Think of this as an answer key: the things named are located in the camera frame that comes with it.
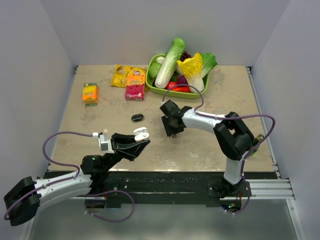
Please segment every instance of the green tray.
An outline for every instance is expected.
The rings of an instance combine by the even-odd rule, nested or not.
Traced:
[[[149,87],[150,91],[155,93],[155,94],[160,94],[160,95],[164,95],[167,91],[167,89],[162,89],[162,88],[157,88],[155,86],[152,86],[152,83],[156,80],[156,78],[151,78],[149,76],[149,67],[151,64],[156,62],[156,59],[158,57],[165,57],[165,54],[158,54],[155,55],[148,66],[148,70],[146,71],[146,85]],[[203,78],[203,83],[204,83],[204,89],[201,92],[202,94],[207,90],[208,87],[208,81],[209,81],[209,75],[207,74],[204,78]],[[181,99],[197,99],[200,97],[200,95],[198,93],[190,93],[190,92],[181,92],[181,91],[169,91],[167,96],[170,97],[175,97],[175,98],[181,98]]]

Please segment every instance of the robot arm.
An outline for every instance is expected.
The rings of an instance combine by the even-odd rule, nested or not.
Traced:
[[[150,143],[145,127],[136,129],[133,135],[115,133],[111,139],[97,132],[92,136],[98,140],[100,150],[105,154],[85,156],[78,175],[74,171],[50,179],[25,177],[4,196],[7,210],[11,208],[8,216],[12,226],[29,221],[38,209],[76,196],[101,193],[108,171],[122,159],[134,161]]]
[[[199,112],[213,118],[200,116],[193,108],[184,106],[180,109],[171,100],[164,103],[160,110],[164,113],[161,119],[169,137],[183,132],[185,128],[196,128],[215,134],[222,152],[226,155],[224,179],[232,186],[241,181],[242,162],[252,146],[254,136],[241,119],[228,120],[230,117],[238,117],[238,114],[230,112],[227,115],[215,115]],[[216,117],[226,119],[219,120],[215,119]]]

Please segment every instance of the cable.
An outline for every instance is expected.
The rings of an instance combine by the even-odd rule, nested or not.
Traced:
[[[233,202],[234,204],[237,202],[238,198],[239,198],[239,192],[236,192],[236,199]]]
[[[74,164],[57,162],[57,161],[51,159],[51,158],[47,155],[47,153],[46,153],[46,146],[47,146],[47,143],[49,142],[49,140],[52,139],[53,137],[57,136],[57,135],[60,135],[60,134],[73,134],[73,135],[84,136],[84,137],[92,137],[93,135],[92,135],[92,134],[85,134],[85,133],[81,133],[81,132],[76,132],[76,131],[59,131],[59,132],[57,132],[56,134],[53,134],[53,135],[49,136],[49,137],[43,142],[43,145],[42,145],[42,153],[43,153],[43,156],[44,156],[50,163],[57,164],[57,165],[64,166],[64,167],[73,167],[73,168],[76,168],[76,169],[77,169],[77,172],[76,172],[76,174],[75,174],[75,178],[76,178],[76,177],[78,177],[78,175],[80,174],[80,167],[78,167],[77,165],[74,165]]]
[[[20,197],[17,201],[15,201],[8,209],[7,211],[4,213],[3,219],[4,220],[10,220],[10,218],[8,217],[9,213],[11,212],[11,210],[16,207],[19,203],[21,203],[26,197],[28,197],[29,195],[32,195],[34,193],[36,193],[37,191],[41,190],[41,189],[45,189],[47,186],[51,186],[53,184],[57,184],[57,183],[61,183],[67,180],[71,180],[71,179],[75,179],[79,174],[80,174],[80,168],[77,165],[74,164],[67,164],[67,163],[61,163],[61,162],[57,162],[54,161],[53,159],[51,159],[47,153],[46,153],[46,145],[49,142],[50,139],[52,139],[53,137],[60,135],[60,134],[74,134],[74,135],[79,135],[79,136],[84,136],[84,137],[92,137],[92,134],[85,134],[85,133],[80,133],[80,132],[75,132],[75,131],[60,131],[57,132],[56,134],[53,134],[51,136],[49,136],[43,143],[42,145],[42,153],[44,155],[44,157],[53,164],[57,164],[60,166],[65,166],[65,167],[74,167],[77,169],[77,172],[75,174],[75,176],[70,176],[70,177],[66,177],[66,178],[62,178],[56,181],[52,181],[52,182],[48,182],[46,183],[46,185],[42,185],[40,187],[37,187],[31,191],[29,191],[28,193],[26,193],[25,195],[23,195],[22,197]]]
[[[275,125],[276,125],[276,120],[274,117],[268,115],[268,114],[252,114],[252,115],[245,115],[245,116],[235,116],[235,117],[219,117],[219,116],[212,116],[212,115],[206,115],[206,114],[203,114],[203,113],[200,113],[198,112],[197,110],[199,108],[201,108],[204,104],[205,104],[205,99],[204,99],[204,96],[201,94],[201,92],[196,89],[194,86],[191,86],[189,84],[178,84],[178,85],[175,85],[175,86],[172,86],[170,87],[166,92],[165,94],[163,95],[163,98],[162,98],[162,104],[165,103],[165,97],[166,95],[168,94],[168,92],[173,89],[173,88],[176,88],[176,87],[189,87],[189,88],[193,88],[194,90],[197,91],[197,93],[200,95],[200,98],[201,98],[201,104],[197,107],[194,108],[194,113],[198,116],[201,116],[201,117],[206,117],[206,118],[210,118],[210,119],[216,119],[216,120],[240,120],[240,119],[248,119],[248,118],[255,118],[255,117],[265,117],[265,118],[269,118],[272,120],[272,125],[270,127],[270,130],[266,133],[266,135],[261,139],[260,142],[258,142],[257,145],[255,145],[253,148],[251,148],[247,153],[246,155],[243,157],[243,161],[242,161],[242,164],[241,164],[241,170],[240,170],[240,174],[241,174],[241,178],[242,180],[245,182],[246,184],[246,187],[247,187],[247,191],[248,191],[248,198],[247,198],[247,201],[245,202],[244,206],[236,211],[236,212],[229,212],[233,215],[236,215],[236,214],[239,214],[241,213],[249,204],[249,200],[250,200],[250,195],[251,195],[251,188],[250,188],[250,184],[246,181],[245,179],[245,176],[244,176],[244,167],[245,167],[245,162],[246,162],[246,159],[250,156],[250,154],[256,150],[268,137],[269,135],[271,134],[271,132],[274,130],[275,128]]]
[[[121,219],[110,219],[110,218],[99,216],[99,215],[96,215],[96,214],[90,212],[89,209],[87,208],[87,206],[84,205],[85,213],[88,213],[91,216],[96,217],[98,219],[101,219],[101,220],[104,220],[104,221],[107,221],[107,222],[112,222],[112,223],[120,223],[120,222],[123,222],[123,221],[127,220],[128,218],[130,218],[132,216],[132,214],[134,213],[134,210],[135,210],[135,201],[132,198],[132,196],[129,193],[125,192],[125,191],[122,191],[122,190],[110,190],[110,191],[105,191],[105,192],[101,192],[101,193],[97,193],[97,194],[87,194],[87,195],[85,195],[85,197],[97,197],[97,196],[111,194],[111,193],[122,193],[124,195],[127,195],[130,198],[130,200],[132,202],[132,208],[131,208],[131,212],[129,213],[128,216],[126,216],[124,218],[121,218]]]

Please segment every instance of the chip bag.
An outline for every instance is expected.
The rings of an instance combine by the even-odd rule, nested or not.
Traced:
[[[116,64],[114,68],[114,73],[111,79],[111,86],[126,88],[128,76],[140,76],[147,75],[147,69],[135,67],[135,66],[125,66]],[[144,90],[148,91],[147,85],[145,84]]]

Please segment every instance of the tabletop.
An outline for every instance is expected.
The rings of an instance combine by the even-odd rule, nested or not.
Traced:
[[[114,65],[79,65],[74,76],[60,131],[90,134],[104,132],[110,138],[113,133],[130,135],[133,130],[147,127],[151,143],[135,161],[123,159],[114,171],[216,171],[226,169],[226,156],[216,137],[209,132],[186,128],[176,137],[167,137],[160,111],[162,95],[145,92],[143,101],[125,100],[125,88],[110,86]],[[82,90],[85,83],[97,83],[97,106],[85,107]],[[236,112],[240,116],[257,114],[258,108],[245,66],[218,65],[209,76],[204,106],[199,110],[212,114]],[[201,99],[167,97],[180,108],[196,107]],[[132,122],[131,116],[143,114],[144,120]],[[263,134],[259,117],[244,122],[254,136]],[[56,140],[53,159],[80,165],[86,155],[102,155],[98,142],[90,137],[62,134]],[[72,170],[70,167],[52,164],[51,171]],[[247,159],[247,172],[273,172],[272,159],[267,143]]]

